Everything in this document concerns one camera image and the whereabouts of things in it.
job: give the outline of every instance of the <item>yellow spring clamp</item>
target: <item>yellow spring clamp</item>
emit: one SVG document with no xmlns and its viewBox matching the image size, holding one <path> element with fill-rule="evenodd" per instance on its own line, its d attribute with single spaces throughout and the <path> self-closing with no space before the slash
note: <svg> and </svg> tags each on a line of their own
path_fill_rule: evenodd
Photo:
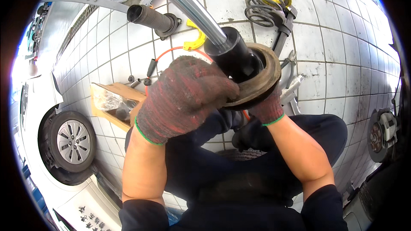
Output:
<svg viewBox="0 0 411 231">
<path fill-rule="evenodd" d="M 206 39 L 205 34 L 190 19 L 187 20 L 187 26 L 196 28 L 199 32 L 199 35 L 198 35 L 198 39 L 196 41 L 184 42 L 184 44 L 182 46 L 182 49 L 190 51 L 190 50 L 197 49 L 197 48 L 201 47 L 204 44 L 204 42 L 206 41 L 205 40 Z"/>
</svg>

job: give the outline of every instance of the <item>shock absorber rod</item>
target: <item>shock absorber rod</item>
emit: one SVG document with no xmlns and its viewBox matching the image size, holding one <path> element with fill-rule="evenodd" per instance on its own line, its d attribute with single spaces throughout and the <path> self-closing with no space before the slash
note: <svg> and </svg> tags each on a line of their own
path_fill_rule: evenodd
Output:
<svg viewBox="0 0 411 231">
<path fill-rule="evenodd" d="M 199 29 L 201 29 L 208 37 L 211 43 L 221 49 L 229 49 L 231 46 L 227 44 L 227 36 L 223 30 L 214 21 L 213 17 L 205 10 L 205 8 L 197 0 L 171 0 L 178 8 L 180 8 L 188 18 L 190 18 Z"/>
</svg>

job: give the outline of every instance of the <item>work glove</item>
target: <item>work glove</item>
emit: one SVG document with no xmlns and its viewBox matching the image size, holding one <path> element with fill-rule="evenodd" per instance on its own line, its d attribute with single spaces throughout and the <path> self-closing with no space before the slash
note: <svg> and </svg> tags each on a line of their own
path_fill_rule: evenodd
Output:
<svg viewBox="0 0 411 231">
<path fill-rule="evenodd" d="M 263 126 L 273 124 L 284 116 L 284 110 L 280 104 L 280 96 L 280 86 L 277 85 L 269 97 L 249 109 L 248 112 L 257 117 Z"/>
<path fill-rule="evenodd" d="M 135 119 L 136 128 L 152 144 L 197 129 L 240 90 L 216 64 L 180 56 L 164 70 Z"/>
</svg>

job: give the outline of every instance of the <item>cardboard box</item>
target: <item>cardboard box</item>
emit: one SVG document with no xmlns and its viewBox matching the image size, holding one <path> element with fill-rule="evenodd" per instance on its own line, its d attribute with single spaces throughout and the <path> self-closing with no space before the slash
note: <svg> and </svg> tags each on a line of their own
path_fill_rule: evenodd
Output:
<svg viewBox="0 0 411 231">
<path fill-rule="evenodd" d="M 137 103 L 138 106 L 141 106 L 141 103 L 146 99 L 146 95 L 141 93 L 140 91 L 137 91 L 129 86 L 126 86 L 121 83 L 113 83 L 110 85 L 102 85 L 98 83 L 92 82 L 92 84 L 95 84 L 101 88 L 104 88 L 105 90 L 108 90 L 110 92 L 113 92 L 117 95 L 122 96 L 125 99 L 128 100 L 133 100 Z M 129 131 L 129 129 L 134 125 L 134 117 L 136 116 L 137 111 L 131 111 L 130 112 L 130 121 L 122 121 L 116 117 L 116 110 L 110 110 L 110 111 L 102 111 L 98 108 L 96 108 L 94 104 L 94 96 L 95 91 L 93 88 L 91 88 L 91 113 L 94 116 L 99 116 L 102 118 L 106 118 L 108 121 L 113 123 L 114 125 L 118 126 L 124 131 Z"/>
</svg>

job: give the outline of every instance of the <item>green glove cuff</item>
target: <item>green glove cuff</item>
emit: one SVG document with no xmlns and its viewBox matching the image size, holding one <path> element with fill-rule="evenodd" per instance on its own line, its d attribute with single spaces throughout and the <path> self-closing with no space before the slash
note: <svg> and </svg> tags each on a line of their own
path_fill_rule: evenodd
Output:
<svg viewBox="0 0 411 231">
<path fill-rule="evenodd" d="M 140 130 L 140 128 L 138 127 L 137 124 L 137 116 L 134 118 L 134 124 L 136 125 L 137 130 L 140 132 L 140 134 L 144 137 L 145 140 L 149 141 L 151 144 L 155 144 L 157 146 L 162 146 L 163 144 L 159 144 L 159 143 L 154 143 L 153 141 L 151 141 L 150 139 L 148 139 Z"/>
<path fill-rule="evenodd" d="M 277 121 L 281 120 L 282 117 L 284 117 L 284 115 L 285 115 L 285 113 L 283 113 L 283 115 L 281 115 L 281 116 L 280 116 L 278 119 L 276 119 L 275 121 L 270 122 L 270 123 L 267 123 L 267 124 L 263 124 L 263 126 L 269 126 L 269 125 L 271 125 L 271 124 L 273 124 L 273 123 L 276 123 Z"/>
</svg>

